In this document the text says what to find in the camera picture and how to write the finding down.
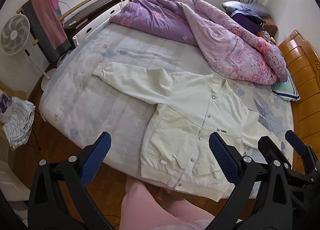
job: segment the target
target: fan pole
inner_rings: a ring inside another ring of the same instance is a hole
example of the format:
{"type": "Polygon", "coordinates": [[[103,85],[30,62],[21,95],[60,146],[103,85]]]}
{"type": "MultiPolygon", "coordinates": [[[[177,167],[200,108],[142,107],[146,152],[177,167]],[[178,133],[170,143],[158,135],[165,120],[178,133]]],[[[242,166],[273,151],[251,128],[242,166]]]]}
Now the fan pole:
{"type": "Polygon", "coordinates": [[[40,72],[49,80],[50,76],[48,76],[46,72],[43,69],[41,69],[41,67],[33,60],[33,58],[29,55],[28,55],[28,58],[35,64],[35,66],[40,70],[40,72]]]}

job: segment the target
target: dark blue cloth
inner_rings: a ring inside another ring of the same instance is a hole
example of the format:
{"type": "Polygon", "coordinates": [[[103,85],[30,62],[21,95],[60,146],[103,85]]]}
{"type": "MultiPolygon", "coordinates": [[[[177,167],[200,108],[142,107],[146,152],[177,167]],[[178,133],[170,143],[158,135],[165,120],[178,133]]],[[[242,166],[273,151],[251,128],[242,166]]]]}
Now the dark blue cloth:
{"type": "Polygon", "coordinates": [[[235,10],[230,17],[233,18],[234,15],[236,14],[242,14],[244,16],[246,16],[248,19],[250,19],[251,21],[253,21],[254,23],[257,23],[258,25],[260,25],[260,23],[265,23],[265,21],[259,17],[258,14],[256,14],[255,12],[253,12],[252,10],[246,8],[246,9],[241,9],[241,10],[235,10]]]}

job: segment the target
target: jacket sleeve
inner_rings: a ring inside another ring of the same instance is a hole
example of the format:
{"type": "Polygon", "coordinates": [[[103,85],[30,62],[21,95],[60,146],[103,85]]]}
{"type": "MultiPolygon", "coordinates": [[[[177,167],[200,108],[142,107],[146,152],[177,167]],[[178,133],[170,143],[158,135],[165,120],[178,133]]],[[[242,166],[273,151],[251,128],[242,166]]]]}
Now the jacket sleeve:
{"type": "Polygon", "coordinates": [[[258,141],[263,136],[269,136],[270,139],[281,148],[281,143],[279,139],[274,135],[273,132],[268,131],[261,123],[258,121],[259,114],[248,110],[248,115],[242,128],[242,141],[245,145],[258,148],[258,141]]]}
{"type": "Polygon", "coordinates": [[[176,82],[176,73],[167,74],[163,68],[110,62],[100,63],[93,72],[117,90],[149,104],[165,103],[176,82]]]}

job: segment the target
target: metal bolt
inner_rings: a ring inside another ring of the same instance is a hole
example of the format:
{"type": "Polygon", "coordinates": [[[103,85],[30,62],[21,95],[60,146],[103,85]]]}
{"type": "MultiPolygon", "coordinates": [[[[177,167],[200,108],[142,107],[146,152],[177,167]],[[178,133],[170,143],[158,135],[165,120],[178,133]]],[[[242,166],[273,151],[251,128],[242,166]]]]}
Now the metal bolt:
{"type": "Polygon", "coordinates": [[[77,160],[76,156],[70,156],[68,159],[69,162],[75,162],[76,160],[77,160]]]}
{"type": "Polygon", "coordinates": [[[46,164],[46,163],[47,163],[46,160],[41,160],[41,161],[39,161],[39,165],[40,165],[40,166],[43,166],[43,165],[46,164]]]}
{"type": "Polygon", "coordinates": [[[247,163],[250,163],[252,161],[252,159],[249,156],[244,156],[243,160],[247,163]]]}
{"type": "Polygon", "coordinates": [[[281,165],[280,161],[274,161],[273,164],[276,165],[277,167],[281,165]]]}

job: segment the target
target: white drawer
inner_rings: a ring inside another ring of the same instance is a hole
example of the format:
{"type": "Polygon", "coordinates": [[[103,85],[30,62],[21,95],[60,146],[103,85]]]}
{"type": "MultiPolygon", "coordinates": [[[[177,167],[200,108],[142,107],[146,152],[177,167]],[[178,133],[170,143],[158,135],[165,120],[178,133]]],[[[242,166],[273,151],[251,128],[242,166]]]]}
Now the white drawer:
{"type": "Polygon", "coordinates": [[[79,31],[73,38],[75,46],[81,44],[81,42],[88,37],[93,31],[95,31],[103,23],[101,15],[91,21],[87,26],[85,26],[81,31],[79,31]]]}
{"type": "Polygon", "coordinates": [[[119,13],[121,11],[120,3],[117,5],[114,5],[112,8],[106,10],[104,13],[102,13],[100,16],[102,17],[102,22],[107,21],[111,16],[119,13]]]}
{"type": "Polygon", "coordinates": [[[129,3],[129,0],[121,0],[121,8],[129,3]]]}

